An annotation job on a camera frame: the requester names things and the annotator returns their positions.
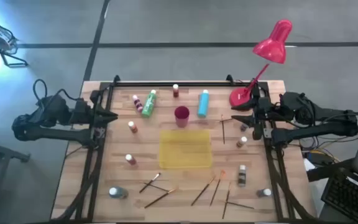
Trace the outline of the black keyboard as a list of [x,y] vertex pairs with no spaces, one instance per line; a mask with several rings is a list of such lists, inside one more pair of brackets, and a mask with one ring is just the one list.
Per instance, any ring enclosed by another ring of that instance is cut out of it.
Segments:
[[328,179],[321,200],[358,223],[358,176],[335,172]]

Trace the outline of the silver ferrule paintbrush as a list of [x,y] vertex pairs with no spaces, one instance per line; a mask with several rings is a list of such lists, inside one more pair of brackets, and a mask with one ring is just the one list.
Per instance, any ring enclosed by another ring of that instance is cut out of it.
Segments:
[[158,179],[161,176],[161,173],[157,173],[153,179],[148,181],[140,190],[139,193],[141,194],[149,185],[151,185],[156,179]]

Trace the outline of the flat orange bristle paintbrush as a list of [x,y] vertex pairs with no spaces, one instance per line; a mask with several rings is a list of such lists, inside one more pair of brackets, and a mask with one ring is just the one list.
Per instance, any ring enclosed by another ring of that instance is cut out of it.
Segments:
[[150,202],[149,204],[147,204],[144,208],[149,208],[152,205],[154,205],[155,203],[159,202],[160,200],[162,200],[163,198],[167,197],[168,195],[170,195],[171,193],[175,192],[176,190],[178,190],[177,188],[171,189],[168,192],[164,193],[163,195],[159,196],[158,198],[156,198],[155,200],[153,200],[152,202]]

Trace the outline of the magenta plastic cup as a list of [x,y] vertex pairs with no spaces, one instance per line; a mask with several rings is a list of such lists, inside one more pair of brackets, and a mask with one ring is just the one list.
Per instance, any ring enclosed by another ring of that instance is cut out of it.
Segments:
[[188,124],[190,111],[186,106],[179,106],[174,111],[175,121],[179,128],[184,128]]

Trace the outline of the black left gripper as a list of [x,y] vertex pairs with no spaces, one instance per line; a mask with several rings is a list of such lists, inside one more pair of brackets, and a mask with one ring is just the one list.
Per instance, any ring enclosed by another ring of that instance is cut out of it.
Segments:
[[108,124],[117,118],[118,114],[113,113],[103,107],[100,107],[99,103],[90,106],[87,101],[80,98],[75,107],[71,111],[69,119],[70,124]]

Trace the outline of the grey-blue paint bottle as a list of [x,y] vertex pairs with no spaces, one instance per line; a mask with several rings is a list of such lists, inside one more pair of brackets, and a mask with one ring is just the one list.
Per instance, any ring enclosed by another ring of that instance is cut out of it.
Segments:
[[124,199],[128,197],[129,193],[122,187],[114,186],[109,189],[109,195],[111,198]]

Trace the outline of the large green paint bottle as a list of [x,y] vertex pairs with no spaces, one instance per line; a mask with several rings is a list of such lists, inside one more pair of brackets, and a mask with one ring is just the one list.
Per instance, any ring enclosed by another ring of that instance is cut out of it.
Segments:
[[142,116],[145,118],[149,118],[154,110],[154,104],[157,98],[156,93],[156,90],[151,90],[146,98],[145,105],[142,110]]

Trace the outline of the large teal paint bottle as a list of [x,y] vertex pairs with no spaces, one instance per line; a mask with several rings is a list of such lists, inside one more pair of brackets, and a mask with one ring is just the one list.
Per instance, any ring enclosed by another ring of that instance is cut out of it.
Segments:
[[209,91],[203,90],[199,97],[199,105],[197,115],[200,118],[205,118],[208,114]]

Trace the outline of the small pink paint bottle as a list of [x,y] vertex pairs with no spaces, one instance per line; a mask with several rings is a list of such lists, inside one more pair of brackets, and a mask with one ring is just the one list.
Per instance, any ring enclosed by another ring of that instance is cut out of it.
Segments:
[[143,110],[143,104],[141,103],[139,97],[137,95],[133,95],[132,96],[132,99],[134,101],[134,105],[135,105],[135,108],[136,110],[141,113],[142,110]]

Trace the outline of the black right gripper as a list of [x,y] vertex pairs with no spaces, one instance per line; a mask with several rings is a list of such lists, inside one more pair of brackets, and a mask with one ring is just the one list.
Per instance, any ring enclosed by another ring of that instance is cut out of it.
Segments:
[[272,103],[269,97],[255,96],[254,102],[247,102],[241,105],[232,106],[232,110],[248,111],[253,109],[252,115],[232,115],[231,118],[246,125],[257,126],[263,121],[281,121],[279,103]]

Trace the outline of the red desk lamp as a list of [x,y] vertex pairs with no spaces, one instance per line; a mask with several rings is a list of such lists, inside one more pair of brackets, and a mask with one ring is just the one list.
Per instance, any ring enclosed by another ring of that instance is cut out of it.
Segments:
[[266,65],[261,69],[258,75],[251,81],[249,86],[234,89],[230,96],[229,102],[232,107],[243,105],[251,100],[251,92],[258,83],[262,74],[269,67],[270,63],[284,64],[286,60],[285,41],[292,30],[292,22],[282,19],[276,22],[269,37],[260,41],[252,49],[252,53],[265,59]]

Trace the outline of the yellow translucent plastic bin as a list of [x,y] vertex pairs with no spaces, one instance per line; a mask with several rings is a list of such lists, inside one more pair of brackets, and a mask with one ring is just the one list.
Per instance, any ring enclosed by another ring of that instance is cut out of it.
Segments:
[[172,129],[160,132],[158,163],[161,169],[200,169],[213,163],[210,131]]

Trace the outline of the thin dark paintbrush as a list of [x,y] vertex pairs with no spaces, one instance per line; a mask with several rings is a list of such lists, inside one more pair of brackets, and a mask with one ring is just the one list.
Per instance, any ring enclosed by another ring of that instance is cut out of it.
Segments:
[[153,187],[153,188],[156,188],[156,189],[159,189],[159,190],[163,190],[165,192],[169,192],[170,190],[167,190],[167,189],[164,189],[164,188],[161,188],[161,187],[158,187],[154,184],[148,184],[147,182],[140,182],[141,184],[144,184],[144,187]]
[[239,203],[234,203],[234,202],[225,202],[226,204],[230,204],[230,205],[235,205],[235,206],[238,206],[238,207],[244,207],[244,208],[249,208],[249,209],[255,209],[254,207],[250,207],[250,206],[247,206],[247,205],[242,205],[242,204],[239,204]]

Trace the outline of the wide orange bristle paintbrush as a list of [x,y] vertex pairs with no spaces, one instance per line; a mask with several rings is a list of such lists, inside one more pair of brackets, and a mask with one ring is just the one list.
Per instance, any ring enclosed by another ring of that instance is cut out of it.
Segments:
[[215,190],[214,190],[214,192],[213,192],[213,196],[212,196],[211,201],[210,201],[210,203],[209,203],[209,206],[210,206],[210,207],[212,206],[212,204],[213,204],[213,202],[214,202],[214,199],[215,199],[216,193],[217,193],[217,191],[218,191],[219,185],[220,185],[221,180],[222,180],[222,178],[224,177],[225,174],[226,174],[226,171],[225,171],[225,170],[221,170],[220,175],[219,175],[218,182],[217,182],[216,187],[215,187]]

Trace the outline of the black desk beam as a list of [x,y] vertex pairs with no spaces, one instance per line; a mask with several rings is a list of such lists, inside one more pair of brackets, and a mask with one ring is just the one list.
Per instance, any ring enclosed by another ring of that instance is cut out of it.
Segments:
[[314,182],[317,180],[329,178],[337,172],[353,171],[354,170],[352,168],[353,162],[354,162],[354,158],[347,159],[345,161],[331,164],[325,167],[318,167],[315,169],[311,169],[306,172],[308,176],[308,181]]

